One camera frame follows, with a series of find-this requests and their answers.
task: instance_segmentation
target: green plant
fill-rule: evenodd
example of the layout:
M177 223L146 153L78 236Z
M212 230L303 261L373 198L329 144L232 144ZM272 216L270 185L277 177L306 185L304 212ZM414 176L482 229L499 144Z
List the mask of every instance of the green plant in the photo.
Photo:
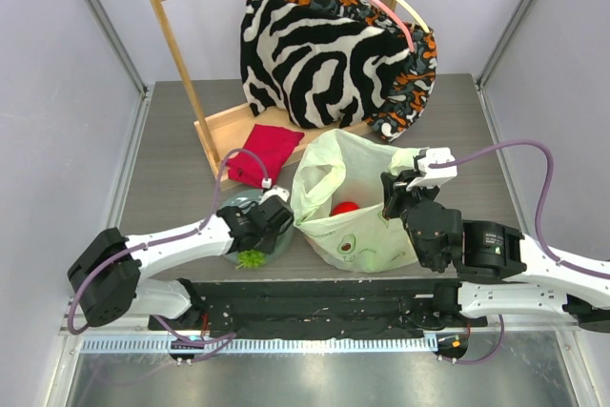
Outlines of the green plant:
M265 264L265 254L259 250L247 250L237 255L237 269L257 269Z

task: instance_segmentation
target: wooden stand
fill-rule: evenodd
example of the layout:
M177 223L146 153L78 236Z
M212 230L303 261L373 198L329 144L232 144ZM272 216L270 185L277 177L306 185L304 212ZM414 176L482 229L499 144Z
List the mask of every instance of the wooden stand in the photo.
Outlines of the wooden stand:
M189 71L178 48L178 44L173 35L172 27L170 26L170 20L163 8L162 2L166 0L150 0L152 9L156 16L159 26L163 31L168 47L172 53L173 61L175 62L184 88L189 96L191 105L197 120L195 121L195 129L201 140L201 145L205 151L208 161L214 175L218 175L218 168L220 161L224 155L234 149L243 147L248 135L252 131L254 124L264 124L269 126L279 126L290 129L292 131L305 132L305 137L301 140L300 144L295 148L293 154L290 156L286 164L292 164L300 159L305 148L316 139L319 135L324 132L334 129L337 126L332 125L324 129L304 130L292 124L288 119L288 114L277 108L267 109L261 115L254 117L248 104L239 105L230 110L224 112L206 116L201 106L196 91L194 90L193 81L189 76ZM392 9L395 4L387 3ZM358 135L363 135L370 131L370 128L365 123L358 123L356 125L345 128L345 131L353 132ZM221 177L222 189L230 188L234 185L232 180L229 180L228 176L224 174Z

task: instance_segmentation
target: light green plastic bag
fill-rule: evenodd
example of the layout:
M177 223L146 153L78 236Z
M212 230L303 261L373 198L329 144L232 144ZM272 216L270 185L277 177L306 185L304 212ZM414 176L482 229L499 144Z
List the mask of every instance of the light green plastic bag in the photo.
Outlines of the light green plastic bag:
M399 219L381 216L382 172L412 169L419 148L378 145L340 129L305 150L293 182L295 225L329 264L353 272L382 272L417 261ZM359 210L330 216L340 202Z

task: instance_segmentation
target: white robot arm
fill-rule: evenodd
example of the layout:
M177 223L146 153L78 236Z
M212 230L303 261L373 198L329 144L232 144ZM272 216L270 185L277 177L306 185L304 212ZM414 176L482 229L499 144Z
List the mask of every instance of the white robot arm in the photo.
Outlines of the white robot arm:
M431 165L454 161L447 148L424 150L414 171L384 173L382 182L384 215L402 220L419 263L436 272L453 264L465 280L457 291L458 312L468 318L546 315L610 332L610 262L557 249L553 259L516 229L462 221L459 211L434 202L439 186L457 176L457 168Z
M161 315L189 327L201 317L201 299L189 280L151 279L162 271L207 256L258 250L271 253L280 234L292 224L289 192L273 187L247 210L223 207L203 227L197 221L157 234L124 237L116 228L102 231L68 271L74 291L104 260L122 250L115 261L87 287L80 306L92 327L125 314Z

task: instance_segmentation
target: patterned cloth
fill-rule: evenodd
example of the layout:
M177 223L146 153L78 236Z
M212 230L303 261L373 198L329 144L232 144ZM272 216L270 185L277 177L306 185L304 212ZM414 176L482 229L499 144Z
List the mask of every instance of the patterned cloth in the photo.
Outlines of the patterned cloth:
M365 120L395 140L423 113L437 67L432 32L405 24L414 53L367 0L249 0L241 74L254 115L278 106L303 128Z

